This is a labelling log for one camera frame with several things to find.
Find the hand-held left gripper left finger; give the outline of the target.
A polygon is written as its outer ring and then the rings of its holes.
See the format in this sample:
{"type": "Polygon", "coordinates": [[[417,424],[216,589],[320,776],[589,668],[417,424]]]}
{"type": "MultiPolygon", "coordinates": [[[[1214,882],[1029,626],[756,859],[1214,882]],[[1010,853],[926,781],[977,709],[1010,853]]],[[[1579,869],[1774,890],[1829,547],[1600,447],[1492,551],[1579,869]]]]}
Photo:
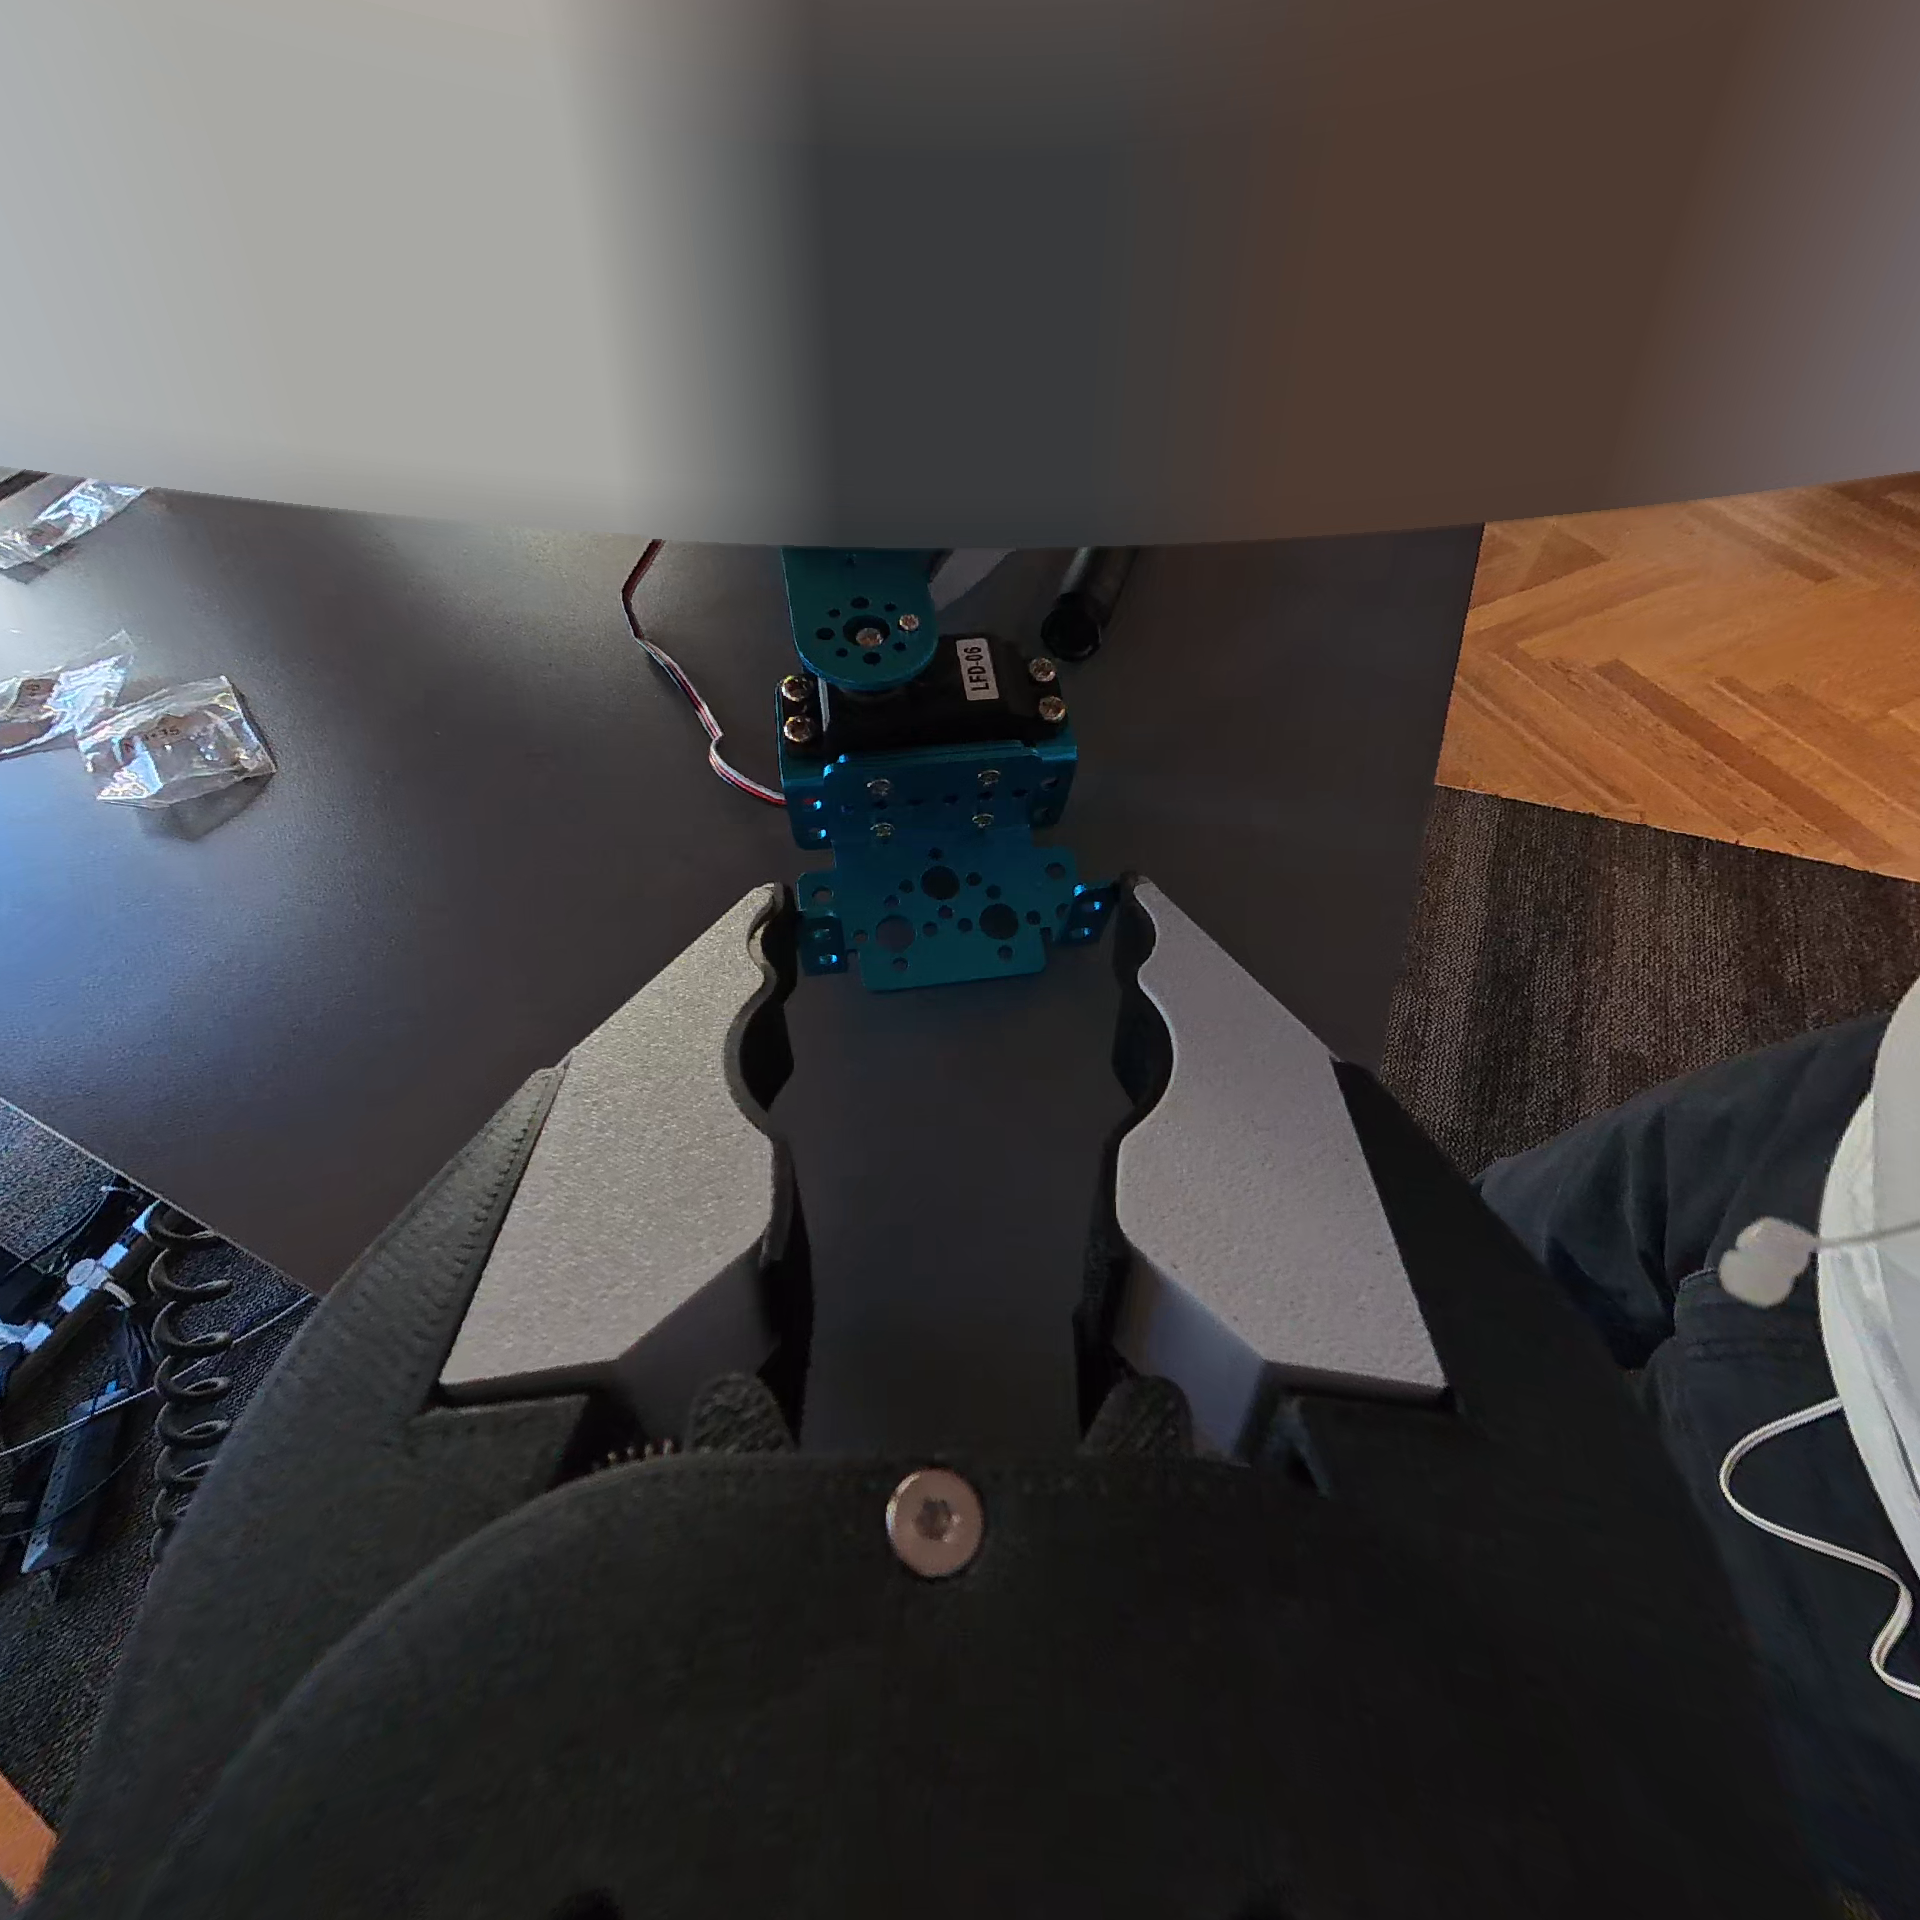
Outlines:
{"type": "Polygon", "coordinates": [[[756,1374],[797,1308],[797,1189],[771,1128],[793,1071],[793,902],[738,898],[580,1040],[440,1388],[689,1406],[756,1374]]]}

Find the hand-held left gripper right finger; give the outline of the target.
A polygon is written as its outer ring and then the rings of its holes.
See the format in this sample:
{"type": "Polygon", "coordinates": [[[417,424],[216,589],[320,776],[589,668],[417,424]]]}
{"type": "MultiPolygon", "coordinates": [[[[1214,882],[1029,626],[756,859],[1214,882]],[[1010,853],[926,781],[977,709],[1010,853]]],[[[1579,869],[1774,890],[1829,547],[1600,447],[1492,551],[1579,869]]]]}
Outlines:
{"type": "Polygon", "coordinates": [[[1116,1352],[1253,1456],[1282,1394],[1435,1406],[1450,1381],[1336,1054],[1152,880],[1144,1111],[1118,1140],[1116,1352]]]}

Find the blue toy robot arm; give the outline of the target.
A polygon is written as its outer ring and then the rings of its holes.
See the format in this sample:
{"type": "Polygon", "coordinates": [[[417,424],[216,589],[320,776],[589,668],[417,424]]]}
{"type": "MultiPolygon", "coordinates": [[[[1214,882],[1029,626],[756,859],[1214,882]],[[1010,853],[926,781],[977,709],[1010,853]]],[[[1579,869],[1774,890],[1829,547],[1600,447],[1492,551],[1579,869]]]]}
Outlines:
{"type": "Polygon", "coordinates": [[[1050,840],[1077,775],[1064,669],[941,630],[915,548],[784,547],[797,668],[778,693],[801,966],[872,992],[1032,975],[1092,946],[1118,885],[1050,840]]]}

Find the black screwdriver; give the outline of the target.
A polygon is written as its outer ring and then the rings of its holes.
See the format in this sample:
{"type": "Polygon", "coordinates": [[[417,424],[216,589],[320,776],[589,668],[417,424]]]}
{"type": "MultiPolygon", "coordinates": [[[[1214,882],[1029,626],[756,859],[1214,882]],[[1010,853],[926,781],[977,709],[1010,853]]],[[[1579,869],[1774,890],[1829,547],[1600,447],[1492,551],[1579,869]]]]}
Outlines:
{"type": "Polygon", "coordinates": [[[1077,664],[1099,652],[1139,555],[1141,548],[1132,543],[1088,543],[1072,551],[1040,624],[1040,647],[1050,658],[1077,664]]]}

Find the person's dark trousers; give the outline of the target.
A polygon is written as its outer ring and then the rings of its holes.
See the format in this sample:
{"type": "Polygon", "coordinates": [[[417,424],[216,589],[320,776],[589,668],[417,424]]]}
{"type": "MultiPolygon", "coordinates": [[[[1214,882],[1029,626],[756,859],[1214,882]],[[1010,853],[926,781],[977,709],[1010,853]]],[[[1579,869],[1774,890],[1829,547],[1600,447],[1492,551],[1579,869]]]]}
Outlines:
{"type": "Polygon", "coordinates": [[[1717,1263],[1762,1215],[1818,1229],[1889,1015],[1646,1090],[1478,1175],[1481,1199],[1594,1322],[1733,1582],[1820,1876],[1852,1916],[1915,1916],[1915,1698],[1870,1643],[1913,1580],[1843,1408],[1805,1271],[1785,1302],[1717,1263]]]}

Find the small clear screw bag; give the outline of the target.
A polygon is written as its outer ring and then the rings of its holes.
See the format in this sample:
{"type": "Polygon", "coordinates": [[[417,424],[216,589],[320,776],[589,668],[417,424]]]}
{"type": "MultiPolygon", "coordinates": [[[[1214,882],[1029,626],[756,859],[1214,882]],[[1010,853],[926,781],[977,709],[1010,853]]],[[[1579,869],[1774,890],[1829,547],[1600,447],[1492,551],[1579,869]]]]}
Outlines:
{"type": "Polygon", "coordinates": [[[113,632],[85,658],[3,684],[3,762],[78,743],[124,702],[138,643],[113,632]]]}
{"type": "Polygon", "coordinates": [[[33,484],[4,494],[3,526],[3,573],[38,570],[58,560],[76,542],[102,530],[149,494],[144,487],[78,478],[43,500],[22,494],[46,492],[52,480],[46,476],[33,484]]]}
{"type": "Polygon", "coordinates": [[[136,808],[209,799],[278,770],[226,676],[162,688],[109,711],[78,736],[78,752],[94,797],[136,808]]]}

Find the white drawstring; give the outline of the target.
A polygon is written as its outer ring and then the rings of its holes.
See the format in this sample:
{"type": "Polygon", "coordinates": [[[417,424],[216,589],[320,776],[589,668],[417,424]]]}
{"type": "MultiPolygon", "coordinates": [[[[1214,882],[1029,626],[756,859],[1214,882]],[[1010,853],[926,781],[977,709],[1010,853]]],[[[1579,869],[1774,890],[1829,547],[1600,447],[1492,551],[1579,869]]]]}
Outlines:
{"type": "MultiPolygon", "coordinates": [[[[1745,1304],[1774,1308],[1785,1302],[1793,1282],[1808,1263],[1813,1263],[1814,1258],[1864,1250],[1866,1245],[1912,1235],[1915,1235],[1913,1221],[1843,1236],[1814,1236],[1811,1229],[1793,1226],[1784,1218],[1762,1215],[1748,1223],[1734,1238],[1734,1247],[1720,1259],[1720,1282],[1745,1304]]],[[[1909,1582],[1882,1559],[1829,1542],[1805,1534],[1804,1528],[1787,1526],[1762,1515],[1758,1509],[1740,1499],[1734,1491],[1738,1470],[1764,1445],[1811,1429],[1835,1415],[1849,1415],[1845,1394],[1833,1394],[1825,1400],[1787,1413],[1734,1440],[1717,1468],[1720,1496],[1740,1517],[1740,1523],[1766,1534],[1770,1538],[1801,1547],[1833,1564],[1873,1572],[1890,1583],[1892,1605],[1876,1636],[1867,1645],[1867,1667],[1889,1691],[1915,1700],[1917,1684],[1896,1676],[1889,1667],[1889,1656],[1904,1642],[1904,1634],[1913,1623],[1913,1590],[1909,1588],[1909,1582]]]]}

